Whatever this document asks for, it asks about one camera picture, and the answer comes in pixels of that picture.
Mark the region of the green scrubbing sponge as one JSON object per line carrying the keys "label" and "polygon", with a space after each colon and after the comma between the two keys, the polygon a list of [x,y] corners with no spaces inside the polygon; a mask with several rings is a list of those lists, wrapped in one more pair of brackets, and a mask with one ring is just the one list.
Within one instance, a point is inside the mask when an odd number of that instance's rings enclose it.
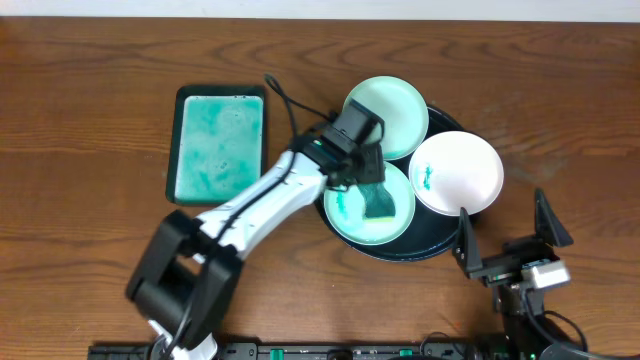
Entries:
{"label": "green scrubbing sponge", "polygon": [[395,202],[383,183],[359,184],[358,190],[364,200],[365,220],[382,220],[396,215]]}

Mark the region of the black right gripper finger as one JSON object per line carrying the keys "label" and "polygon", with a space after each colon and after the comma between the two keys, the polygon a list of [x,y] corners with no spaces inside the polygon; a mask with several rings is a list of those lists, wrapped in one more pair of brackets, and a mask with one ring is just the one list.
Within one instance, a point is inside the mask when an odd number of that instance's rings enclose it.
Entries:
{"label": "black right gripper finger", "polygon": [[482,257],[467,210],[462,207],[452,248],[458,266],[464,274],[471,274],[483,268]]}
{"label": "black right gripper finger", "polygon": [[536,236],[553,247],[567,247],[574,240],[555,215],[544,191],[537,188],[534,193],[535,215],[534,229]]}

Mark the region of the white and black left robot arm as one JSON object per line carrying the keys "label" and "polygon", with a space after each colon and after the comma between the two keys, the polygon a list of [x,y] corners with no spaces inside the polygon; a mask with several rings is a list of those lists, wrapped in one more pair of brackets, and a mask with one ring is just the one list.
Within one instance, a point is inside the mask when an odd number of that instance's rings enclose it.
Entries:
{"label": "white and black left robot arm", "polygon": [[221,324],[251,251],[329,186],[382,180],[384,132],[329,126],[295,139],[256,183],[190,217],[167,215],[126,287],[126,297],[158,332],[160,359],[211,359]]}

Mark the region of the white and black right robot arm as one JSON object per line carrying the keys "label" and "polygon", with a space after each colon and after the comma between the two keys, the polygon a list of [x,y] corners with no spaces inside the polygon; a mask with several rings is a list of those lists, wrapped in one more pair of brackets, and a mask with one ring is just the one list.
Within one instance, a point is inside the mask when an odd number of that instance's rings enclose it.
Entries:
{"label": "white and black right robot arm", "polygon": [[534,233],[503,245],[502,252],[482,257],[470,215],[462,208],[452,255],[464,275],[493,290],[494,311],[502,316],[501,339],[477,343],[468,359],[605,359],[591,352],[584,333],[574,327],[580,340],[573,341],[551,318],[575,324],[545,308],[546,292],[570,283],[566,263],[556,248],[574,243],[555,215],[544,191],[534,192]]}

